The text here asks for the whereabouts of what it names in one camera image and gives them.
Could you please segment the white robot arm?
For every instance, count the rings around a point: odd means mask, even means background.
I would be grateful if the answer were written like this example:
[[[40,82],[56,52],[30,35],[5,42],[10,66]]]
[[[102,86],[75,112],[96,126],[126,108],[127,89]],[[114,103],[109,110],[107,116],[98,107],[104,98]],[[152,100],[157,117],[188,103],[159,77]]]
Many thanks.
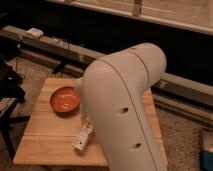
[[[96,59],[78,81],[110,171],[167,171],[141,102],[165,69],[163,51],[143,43]]]

